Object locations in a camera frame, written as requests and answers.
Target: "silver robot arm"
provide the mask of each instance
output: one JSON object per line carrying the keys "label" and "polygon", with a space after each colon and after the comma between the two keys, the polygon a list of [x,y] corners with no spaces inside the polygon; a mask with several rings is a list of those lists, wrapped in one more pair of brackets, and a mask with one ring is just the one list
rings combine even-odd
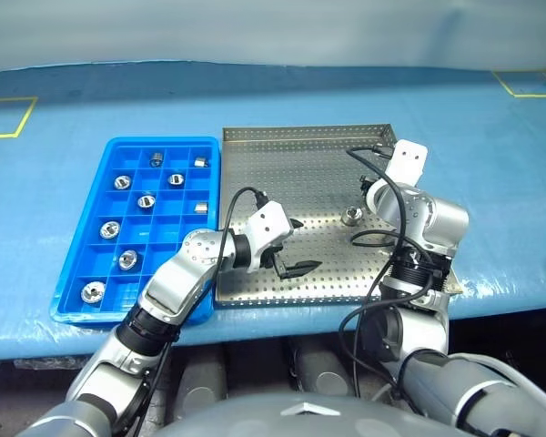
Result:
{"label": "silver robot arm", "polygon": [[[432,286],[408,304],[371,313],[362,325],[364,349],[431,419],[476,435],[546,436],[546,394],[541,389],[493,358],[447,356],[450,295],[444,284],[469,218],[459,205],[413,187],[425,158],[425,147],[402,140],[387,175],[404,199],[406,236],[425,249],[432,262],[405,244],[379,287],[383,299],[396,299],[418,293],[429,274]],[[366,200],[379,217],[399,227],[399,204],[386,182],[374,183]]]}
{"label": "silver robot arm", "polygon": [[[264,199],[241,234],[227,233],[222,270],[256,271],[293,233],[298,222],[288,218],[280,204]],[[222,231],[188,234],[182,249],[160,266],[137,304],[76,376],[66,402],[20,435],[104,437],[126,431],[141,413],[164,348],[177,340],[210,286],[221,239]],[[318,263],[312,262],[314,269]],[[295,274],[305,273],[302,269]]]}

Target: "metal cylinder part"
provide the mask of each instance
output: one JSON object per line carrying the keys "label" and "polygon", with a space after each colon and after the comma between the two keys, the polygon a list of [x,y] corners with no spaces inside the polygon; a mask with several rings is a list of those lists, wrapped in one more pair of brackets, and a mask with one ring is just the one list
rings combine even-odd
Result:
{"label": "metal cylinder part", "polygon": [[116,189],[128,189],[131,185],[131,177],[128,175],[121,175],[116,178],[113,182],[113,186]]}
{"label": "metal cylinder part", "polygon": [[117,265],[123,271],[131,270],[137,264],[137,252],[135,250],[126,250],[119,255]]}
{"label": "metal cylinder part", "polygon": [[347,207],[342,213],[342,223],[346,226],[357,226],[362,220],[363,215],[362,208]]}
{"label": "metal cylinder part", "polygon": [[194,160],[194,167],[199,167],[199,168],[208,167],[208,160],[204,157],[197,157]]}
{"label": "metal cylinder part", "polygon": [[167,177],[167,183],[170,187],[180,187],[184,185],[184,176],[179,173],[174,173]]}
{"label": "metal cylinder part", "polygon": [[227,398],[225,355],[219,344],[195,348],[180,380],[171,421],[181,421]]}
{"label": "metal cylinder part", "polygon": [[85,303],[98,303],[106,292],[106,284],[98,280],[89,282],[81,290],[81,299]]}
{"label": "metal cylinder part", "polygon": [[146,194],[137,200],[137,205],[142,209],[153,208],[156,204],[156,198],[151,194]]}
{"label": "metal cylinder part", "polygon": [[194,206],[194,212],[197,214],[207,214],[208,213],[208,203],[207,202],[198,202]]}
{"label": "metal cylinder part", "polygon": [[348,373],[334,352],[315,337],[296,337],[291,348],[295,373],[303,391],[329,396],[354,393]]}
{"label": "metal cylinder part", "polygon": [[114,239],[119,233],[118,221],[107,221],[99,229],[99,236],[102,239]]}
{"label": "metal cylinder part", "polygon": [[160,167],[164,161],[164,155],[161,152],[154,152],[152,157],[149,159],[150,167]]}

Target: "yellow tape line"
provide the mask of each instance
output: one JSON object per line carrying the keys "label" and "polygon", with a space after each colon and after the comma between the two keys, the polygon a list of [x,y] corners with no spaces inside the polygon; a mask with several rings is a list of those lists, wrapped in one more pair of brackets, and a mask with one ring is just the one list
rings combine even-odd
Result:
{"label": "yellow tape line", "polygon": [[[503,79],[500,77],[500,75],[498,73],[496,73],[495,71],[492,71],[491,73],[495,76],[496,79],[498,79],[498,82],[500,82],[501,86],[503,86],[504,89],[508,93],[510,93],[510,95],[512,97],[516,97],[516,98],[546,98],[546,94],[516,94],[516,93],[513,92],[511,87],[503,81]],[[503,73],[542,73],[543,75],[546,76],[545,71],[504,71]]]}
{"label": "yellow tape line", "polygon": [[7,133],[7,134],[0,134],[0,138],[17,138],[20,133],[22,132],[22,129],[25,128],[26,121],[28,121],[28,118],[30,117],[30,114],[33,112],[33,109],[35,109],[36,102],[38,101],[38,97],[32,96],[32,97],[0,97],[0,102],[20,102],[20,101],[26,101],[30,100],[30,105],[25,111],[25,114],[22,117],[22,120],[20,120],[20,123],[18,123],[18,127],[14,132]]}

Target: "metal nut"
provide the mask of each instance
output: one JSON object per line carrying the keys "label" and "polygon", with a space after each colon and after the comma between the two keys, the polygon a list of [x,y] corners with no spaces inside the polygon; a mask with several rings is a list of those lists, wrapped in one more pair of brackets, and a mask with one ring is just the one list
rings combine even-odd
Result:
{"label": "metal nut", "polygon": [[99,229],[99,236],[102,239],[114,239],[119,233],[119,222],[118,221],[107,221]]}
{"label": "metal nut", "polygon": [[128,189],[131,185],[131,177],[128,175],[118,176],[113,182],[113,186],[116,189]]}
{"label": "metal nut", "polygon": [[156,198],[151,194],[146,194],[137,200],[137,205],[142,209],[150,209],[154,207]]}
{"label": "metal nut", "polygon": [[208,160],[203,157],[197,157],[194,160],[194,167],[199,167],[199,168],[208,167]]}
{"label": "metal nut", "polygon": [[106,292],[106,284],[98,280],[89,282],[81,290],[81,299],[85,303],[98,303]]}
{"label": "metal nut", "polygon": [[150,167],[160,167],[164,161],[164,155],[160,152],[154,152],[152,157],[149,159]]}
{"label": "metal nut", "polygon": [[170,175],[167,177],[167,183],[171,187],[180,187],[181,185],[184,185],[184,176],[179,173]]}
{"label": "metal nut", "polygon": [[126,250],[119,255],[119,261],[117,263],[119,268],[123,271],[130,270],[137,264],[137,252],[135,250]]}
{"label": "metal nut", "polygon": [[194,212],[197,214],[207,214],[208,213],[208,203],[207,202],[198,202],[194,206]]}
{"label": "metal nut", "polygon": [[346,226],[356,226],[362,220],[362,208],[347,207],[342,213],[342,223]]}

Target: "black cable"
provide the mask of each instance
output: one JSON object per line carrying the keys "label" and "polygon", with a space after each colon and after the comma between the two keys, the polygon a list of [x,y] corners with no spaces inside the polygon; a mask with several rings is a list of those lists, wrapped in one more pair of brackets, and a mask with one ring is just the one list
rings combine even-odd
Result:
{"label": "black cable", "polygon": [[381,157],[381,158],[384,158],[384,159],[391,159],[392,158],[392,155],[387,155],[386,153],[382,153],[382,152],[378,152],[378,150],[373,150],[373,152]]}
{"label": "black cable", "polygon": [[[224,225],[224,227],[222,229],[223,232],[222,232],[222,239],[220,240],[220,250],[218,251],[217,264],[216,264],[215,272],[212,275],[212,278],[210,280],[211,286],[206,287],[206,289],[203,292],[203,295],[200,296],[197,299],[197,304],[196,305],[198,305],[198,303],[200,303],[200,301],[204,298],[204,295],[207,294],[208,291],[213,288],[213,286],[216,287],[216,285],[217,285],[217,277],[218,277],[218,273],[220,272],[220,267],[222,265],[222,261],[223,261],[223,258],[224,258],[223,255],[224,255],[224,252],[225,252],[225,244],[227,243],[228,228],[230,227],[230,220],[231,220],[232,215],[233,215],[233,209],[235,208],[235,205],[237,204],[237,200],[240,197],[240,195],[247,192],[247,191],[252,191],[255,194],[255,198],[256,198],[257,203],[259,203],[259,201],[262,201],[263,199],[267,199],[265,193],[257,190],[256,188],[253,188],[253,187],[243,187],[239,191],[237,191],[235,193],[235,195],[232,197],[232,199],[230,200],[230,205],[228,205],[227,216],[225,218],[225,225]],[[188,313],[188,316],[190,314],[192,314],[195,307],[193,307],[190,310],[190,312]],[[166,365],[167,356],[169,354],[171,346],[172,346],[171,343],[167,343],[166,346],[164,346],[164,349],[162,350],[162,354],[160,355],[160,362],[157,365],[156,375],[154,375],[154,380],[152,380],[152,383],[150,385],[150,390],[149,390],[149,393],[147,395],[147,398],[142,403],[142,406],[141,406],[139,420],[137,422],[137,426],[134,429],[134,433],[133,433],[133,435],[135,437],[137,437],[139,435],[139,432],[141,431],[142,425],[144,423],[144,419],[146,418],[147,408],[149,406],[149,403],[152,400],[152,396],[154,394],[154,391],[156,390],[157,384],[158,384],[159,379],[160,379],[160,374],[162,373],[162,370],[164,370],[164,366]]]}
{"label": "black cable", "polygon": [[164,346],[164,349],[162,350],[162,354],[160,355],[160,362],[157,365],[156,374],[154,375],[154,379],[152,380],[152,383],[150,384],[149,392],[146,396],[146,399],[142,403],[139,410],[139,418],[137,420],[137,425],[136,425],[136,428],[134,429],[134,432],[132,433],[134,437],[137,437],[139,435],[139,432],[142,429],[142,425],[144,424],[144,419],[146,418],[147,408],[149,407],[149,403],[152,401],[152,396],[154,395],[154,391],[156,391],[157,384],[160,381],[160,375],[162,374],[162,371],[164,370],[164,366],[166,365],[167,357],[169,355],[171,346],[172,346],[171,343],[166,343],[166,345]]}
{"label": "black cable", "polygon": [[[364,164],[367,168],[372,170],[374,173],[376,173],[379,177],[383,178],[384,181],[389,185],[390,189],[392,189],[392,192],[394,193],[394,196],[397,199],[397,203],[399,205],[399,218],[400,218],[400,224],[399,224],[399,238],[394,245],[394,249],[392,250],[392,253],[390,254],[389,260],[387,263],[382,267],[379,274],[376,276],[374,281],[372,282],[372,285],[370,285],[369,291],[362,301],[362,304],[365,305],[369,302],[370,296],[372,294],[372,291],[376,288],[382,277],[386,274],[386,272],[389,270],[390,265],[394,261],[395,257],[397,256],[397,253],[402,248],[402,243],[404,241],[406,231],[407,231],[407,210],[404,207],[404,199],[402,198],[402,194],[400,193],[400,189],[397,186],[397,184],[380,168],[378,168],[376,165],[374,165],[372,162],[368,161],[364,157],[361,157],[356,152],[359,151],[371,151],[375,152],[375,148],[373,147],[353,147],[346,150],[346,153],[356,159],[358,162]],[[353,354],[352,358],[352,379],[354,381],[354,392],[356,393],[356,396],[360,397],[360,388],[359,388],[359,379],[358,379],[358,364],[359,360],[357,358],[358,353],[358,339],[359,339],[359,332],[361,327],[362,318],[358,318],[358,322],[356,323],[356,329],[354,330],[354,344],[352,347]],[[371,368],[377,375],[382,376],[382,372],[378,371],[377,369]]]}
{"label": "black cable", "polygon": [[[373,243],[362,243],[362,242],[357,242],[356,239],[359,239],[360,237],[364,237],[364,236],[367,236],[367,235],[388,235],[388,236],[391,236],[391,237],[397,237],[399,238],[399,233],[398,232],[395,232],[393,230],[384,230],[384,229],[369,229],[369,230],[363,230],[355,235],[353,235],[351,238],[350,238],[350,242],[355,245],[355,246],[361,246],[361,247],[368,247],[367,245],[370,245],[370,244],[373,244]],[[428,262],[432,262],[432,259],[430,257],[430,254],[425,250],[423,249],[419,243],[417,243],[415,240],[413,239],[410,239],[409,237],[405,237],[404,238],[404,241],[406,241],[407,243],[409,243],[413,248],[415,248],[421,256],[425,257],[427,259]],[[371,311],[374,311],[378,308],[382,308],[384,306],[390,306],[390,305],[395,305],[397,303],[405,303],[405,302],[408,302],[410,300],[415,300],[417,298],[420,298],[421,296],[424,296],[425,294],[427,294],[427,292],[429,292],[429,289],[430,287],[432,286],[432,273],[429,275],[428,277],[428,280],[427,280],[427,283],[425,284],[425,286],[416,294],[413,294],[413,295],[410,295],[410,296],[406,296],[406,297],[403,297],[403,298],[398,298],[398,299],[391,299],[391,300],[380,300],[380,301],[376,301],[376,302],[371,302],[371,303],[367,303],[367,304],[364,304],[362,305],[361,307],[359,307],[358,309],[356,310],[353,310],[350,314],[348,314],[344,320],[340,323],[339,325],[339,328],[338,328],[338,335],[339,335],[339,342],[340,342],[340,345],[342,347],[342,349],[344,349],[344,351],[346,352],[346,354],[349,356],[349,358],[351,358],[353,360],[353,362],[361,365],[362,367],[364,367],[365,369],[367,370],[370,370],[370,371],[373,371],[374,373],[376,373],[377,376],[379,376],[382,380],[386,381],[386,382],[389,382],[390,384],[392,384],[393,386],[396,387],[396,382],[394,381],[394,379],[390,376],[390,375],[386,375],[385,373],[383,373],[382,371],[378,371],[377,369],[369,366],[366,362],[360,360],[357,356],[356,356],[356,353],[355,351],[350,351],[348,349],[348,345],[346,343],[346,338],[345,338],[345,328],[346,328],[346,325],[348,324],[348,322],[350,320],[352,320],[354,317],[356,317],[357,315],[361,314],[362,312],[365,312],[365,311],[368,311],[368,310],[371,310]]]}
{"label": "black cable", "polygon": [[352,243],[352,246],[359,246],[361,248],[387,248],[389,246],[394,246],[395,240],[396,239],[393,239],[392,241],[384,241],[381,243],[358,243],[350,239],[350,242]]}
{"label": "black cable", "polygon": [[228,205],[228,210],[227,210],[227,216],[225,217],[225,223],[222,229],[222,238],[220,239],[220,250],[218,251],[217,267],[215,268],[215,272],[212,275],[212,279],[210,281],[212,284],[211,287],[215,288],[217,286],[218,273],[220,272],[220,267],[222,265],[222,260],[223,260],[223,254],[225,253],[225,245],[227,243],[228,228],[230,227],[230,220],[233,216],[233,209],[235,208],[235,205],[237,204],[237,200],[241,196],[241,194],[247,191],[252,191],[255,194],[256,198],[258,196],[264,196],[264,194],[256,188],[243,187],[239,191],[237,191],[235,195],[232,197],[232,199],[230,200],[230,204]]}

